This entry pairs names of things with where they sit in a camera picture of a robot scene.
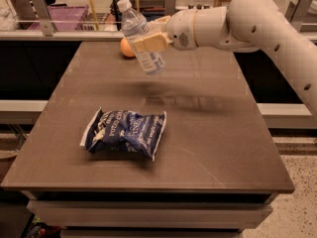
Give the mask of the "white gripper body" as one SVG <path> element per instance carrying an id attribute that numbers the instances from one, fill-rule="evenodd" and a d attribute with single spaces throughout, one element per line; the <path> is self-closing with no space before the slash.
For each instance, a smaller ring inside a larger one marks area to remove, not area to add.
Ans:
<path id="1" fill-rule="evenodd" d="M 179 51 L 195 50 L 194 18 L 196 10 L 181 10 L 175 13 L 166 24 L 167 35 Z"/>

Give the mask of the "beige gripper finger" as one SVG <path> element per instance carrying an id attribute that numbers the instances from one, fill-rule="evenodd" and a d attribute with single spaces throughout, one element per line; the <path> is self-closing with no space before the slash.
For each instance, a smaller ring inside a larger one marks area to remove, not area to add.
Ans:
<path id="1" fill-rule="evenodd" d="M 166 24 L 170 20 L 170 16 L 164 16 L 148 22 L 151 31 L 164 31 Z"/>
<path id="2" fill-rule="evenodd" d="M 165 51 L 173 40 L 167 35 L 167 33 L 154 33 L 136 38 L 133 41 L 133 47 L 136 52 L 163 52 Z"/>

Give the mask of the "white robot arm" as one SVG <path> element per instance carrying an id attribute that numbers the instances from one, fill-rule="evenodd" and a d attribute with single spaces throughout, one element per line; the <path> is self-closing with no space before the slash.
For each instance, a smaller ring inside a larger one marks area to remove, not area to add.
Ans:
<path id="1" fill-rule="evenodd" d="M 299 34 L 272 0 L 232 0 L 226 7 L 187 9 L 148 23 L 132 41 L 136 52 L 200 47 L 262 50 L 313 116 L 317 116 L 317 47 Z"/>

